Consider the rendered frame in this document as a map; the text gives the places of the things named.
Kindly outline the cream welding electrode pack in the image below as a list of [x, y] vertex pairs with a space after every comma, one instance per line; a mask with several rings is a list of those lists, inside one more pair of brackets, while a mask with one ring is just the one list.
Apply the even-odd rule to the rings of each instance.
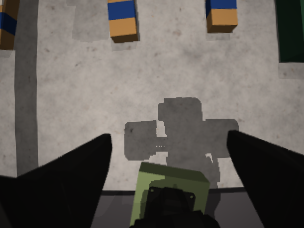
[[205, 0], [207, 33], [231, 33], [238, 25], [236, 0]]

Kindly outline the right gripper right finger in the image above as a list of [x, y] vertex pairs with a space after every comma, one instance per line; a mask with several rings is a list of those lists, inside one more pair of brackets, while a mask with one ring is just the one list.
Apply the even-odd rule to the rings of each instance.
[[304, 155], [237, 130], [226, 145], [264, 228], [304, 228]]

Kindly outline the brown rectangular pack with blue band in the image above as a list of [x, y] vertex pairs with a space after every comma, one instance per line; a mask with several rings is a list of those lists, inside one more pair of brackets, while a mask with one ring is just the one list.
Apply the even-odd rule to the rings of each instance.
[[135, 0], [107, 0], [110, 37], [114, 43], [138, 41]]

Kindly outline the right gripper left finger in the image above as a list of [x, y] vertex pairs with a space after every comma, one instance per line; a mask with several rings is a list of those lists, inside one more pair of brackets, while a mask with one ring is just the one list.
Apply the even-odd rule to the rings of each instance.
[[0, 228], [91, 228], [111, 155], [104, 133], [16, 178], [0, 175]]

